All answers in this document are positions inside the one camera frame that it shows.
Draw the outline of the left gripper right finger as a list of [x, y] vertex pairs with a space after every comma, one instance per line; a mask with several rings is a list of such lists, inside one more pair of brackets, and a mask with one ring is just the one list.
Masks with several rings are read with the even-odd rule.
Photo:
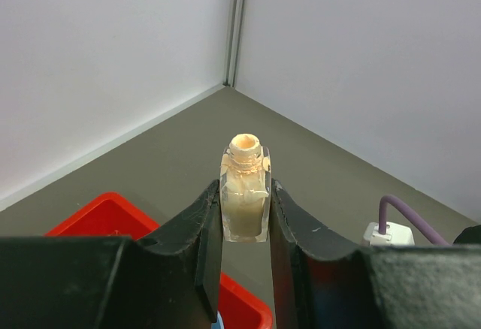
[[362, 246], [273, 181], [271, 266], [280, 328], [478, 328], [480, 247]]

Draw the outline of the nail polish bottle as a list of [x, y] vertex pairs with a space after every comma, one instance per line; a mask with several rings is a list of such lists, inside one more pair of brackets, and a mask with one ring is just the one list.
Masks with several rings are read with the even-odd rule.
[[263, 243], [268, 238], [271, 158], [253, 134], [234, 136], [222, 154], [219, 197], [224, 239]]

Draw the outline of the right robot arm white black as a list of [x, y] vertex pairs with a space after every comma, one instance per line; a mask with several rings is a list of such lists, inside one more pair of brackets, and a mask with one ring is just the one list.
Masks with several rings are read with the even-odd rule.
[[465, 228], [454, 240], [454, 245], [481, 245], [481, 225]]

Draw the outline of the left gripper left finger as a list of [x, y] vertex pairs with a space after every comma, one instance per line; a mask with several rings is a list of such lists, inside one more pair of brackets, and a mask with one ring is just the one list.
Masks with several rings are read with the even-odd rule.
[[3, 328], [209, 328], [222, 261], [219, 181], [160, 228], [3, 237]]

